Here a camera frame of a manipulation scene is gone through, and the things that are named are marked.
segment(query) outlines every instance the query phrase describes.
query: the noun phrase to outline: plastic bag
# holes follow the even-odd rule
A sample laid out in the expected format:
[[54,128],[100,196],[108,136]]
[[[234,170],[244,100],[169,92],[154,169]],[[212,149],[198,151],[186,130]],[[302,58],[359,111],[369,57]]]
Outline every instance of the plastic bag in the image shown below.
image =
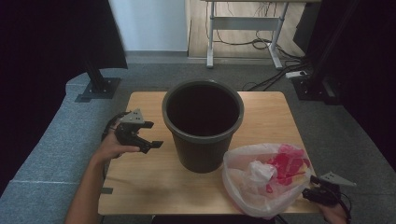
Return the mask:
[[223,159],[224,186],[252,217],[271,218],[285,211],[308,187],[312,173],[304,150],[287,144],[239,147]]

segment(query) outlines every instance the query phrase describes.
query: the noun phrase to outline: black stand base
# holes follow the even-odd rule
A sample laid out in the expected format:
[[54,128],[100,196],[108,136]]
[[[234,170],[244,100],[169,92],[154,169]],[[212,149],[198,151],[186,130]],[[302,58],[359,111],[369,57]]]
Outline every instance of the black stand base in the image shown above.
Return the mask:
[[91,99],[112,99],[117,87],[119,86],[119,83],[119,77],[105,77],[103,89],[97,90],[93,87],[92,82],[90,82],[84,93],[79,94],[75,102],[88,103],[91,101]]
[[337,85],[330,78],[323,78],[320,87],[313,88],[311,80],[307,77],[291,79],[299,100],[323,101],[326,105],[339,105],[340,99]]

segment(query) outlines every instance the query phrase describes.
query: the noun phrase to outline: power strip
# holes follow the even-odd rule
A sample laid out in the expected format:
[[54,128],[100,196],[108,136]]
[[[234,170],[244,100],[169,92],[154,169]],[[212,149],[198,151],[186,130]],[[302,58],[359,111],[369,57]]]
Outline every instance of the power strip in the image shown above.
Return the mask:
[[299,71],[299,72],[289,72],[286,73],[286,78],[292,78],[292,77],[303,77],[308,75],[305,71]]

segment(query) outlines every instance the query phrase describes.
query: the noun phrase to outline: standing desk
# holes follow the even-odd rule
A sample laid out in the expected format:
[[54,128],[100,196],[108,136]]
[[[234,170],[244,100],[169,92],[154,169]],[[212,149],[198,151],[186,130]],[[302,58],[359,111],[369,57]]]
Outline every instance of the standing desk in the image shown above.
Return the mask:
[[276,69],[282,69],[282,63],[276,53],[276,43],[282,30],[286,11],[289,3],[311,3],[321,2],[321,0],[272,0],[270,2],[284,3],[283,10],[279,18],[251,18],[251,17],[215,17],[216,2],[268,2],[262,0],[202,0],[211,2],[210,23],[209,23],[209,43],[207,45],[206,67],[213,68],[213,31],[214,30],[255,30],[255,31],[275,31],[272,43],[267,44],[271,58]]
[[[243,122],[230,149],[259,143],[290,143],[304,148],[286,99],[281,92],[240,91],[245,105]],[[230,215],[241,214],[222,184],[222,167],[208,174],[184,168],[171,132],[162,116],[164,91],[134,92],[127,111],[140,108],[152,129],[139,136],[163,141],[148,154],[125,153],[112,160],[99,200],[101,215]],[[285,213],[317,213],[318,208],[300,196]]]

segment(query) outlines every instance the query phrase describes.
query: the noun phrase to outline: table top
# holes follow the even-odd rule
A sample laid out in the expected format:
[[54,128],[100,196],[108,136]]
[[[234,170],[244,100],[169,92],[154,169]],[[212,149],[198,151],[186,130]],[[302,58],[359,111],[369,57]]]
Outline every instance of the table top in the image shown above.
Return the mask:
[[[243,122],[230,149],[259,143],[289,143],[304,148],[286,99],[281,92],[240,91],[245,105]],[[140,129],[148,141],[163,141],[148,154],[125,153],[112,160],[99,200],[101,215],[240,214],[222,184],[222,166],[208,174],[187,170],[178,160],[171,132],[163,122],[166,92],[131,95],[127,111],[140,108],[152,129]],[[285,213],[317,213],[318,208],[300,196]]]

